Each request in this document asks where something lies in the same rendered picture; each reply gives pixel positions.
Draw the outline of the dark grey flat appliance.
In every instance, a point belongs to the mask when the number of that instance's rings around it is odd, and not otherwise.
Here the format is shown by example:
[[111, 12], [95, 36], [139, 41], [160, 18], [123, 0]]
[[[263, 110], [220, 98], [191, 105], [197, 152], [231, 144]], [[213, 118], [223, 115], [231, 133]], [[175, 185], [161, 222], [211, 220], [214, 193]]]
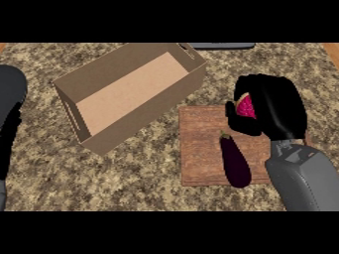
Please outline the dark grey flat appliance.
[[248, 50], [256, 43], [191, 43], [197, 50]]

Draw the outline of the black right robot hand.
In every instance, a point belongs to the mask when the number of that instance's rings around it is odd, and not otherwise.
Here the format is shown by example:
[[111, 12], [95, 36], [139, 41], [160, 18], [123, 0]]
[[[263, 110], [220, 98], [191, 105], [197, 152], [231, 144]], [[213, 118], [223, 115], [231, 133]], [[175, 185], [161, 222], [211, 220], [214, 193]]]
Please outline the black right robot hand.
[[[251, 115], [238, 110], [245, 95], [253, 102]], [[226, 103], [226, 116], [231, 128], [244, 134], [265, 134], [272, 141], [306, 138], [304, 104], [296, 85], [284, 76], [250, 74], [239, 77], [235, 100]]]

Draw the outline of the dark purple eggplant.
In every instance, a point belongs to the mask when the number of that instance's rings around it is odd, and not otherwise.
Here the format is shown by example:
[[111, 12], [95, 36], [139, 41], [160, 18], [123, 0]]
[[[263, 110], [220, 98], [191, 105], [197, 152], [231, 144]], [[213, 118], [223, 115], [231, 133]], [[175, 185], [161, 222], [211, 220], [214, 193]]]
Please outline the dark purple eggplant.
[[235, 139], [226, 132], [222, 132], [220, 145], [229, 183], [235, 188], [242, 189], [253, 182], [253, 172]]

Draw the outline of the brown cardboard box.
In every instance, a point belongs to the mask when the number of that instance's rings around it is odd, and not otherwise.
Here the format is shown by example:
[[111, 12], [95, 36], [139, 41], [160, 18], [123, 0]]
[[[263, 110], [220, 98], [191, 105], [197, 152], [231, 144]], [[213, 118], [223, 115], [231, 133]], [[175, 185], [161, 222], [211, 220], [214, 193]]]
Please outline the brown cardboard box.
[[105, 155], [201, 88], [188, 43], [129, 43], [55, 80], [81, 145]]

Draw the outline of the brown wooden cutting board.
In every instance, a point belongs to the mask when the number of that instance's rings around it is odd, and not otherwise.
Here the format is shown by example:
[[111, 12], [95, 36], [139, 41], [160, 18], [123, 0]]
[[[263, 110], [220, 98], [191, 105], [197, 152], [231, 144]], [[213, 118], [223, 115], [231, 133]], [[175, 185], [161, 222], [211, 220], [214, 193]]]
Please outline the brown wooden cutting board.
[[231, 129], [226, 106], [183, 106], [179, 108], [182, 185], [185, 187], [229, 185], [220, 145], [222, 132], [235, 139], [253, 171], [253, 184], [269, 184], [265, 161], [270, 155], [270, 141]]

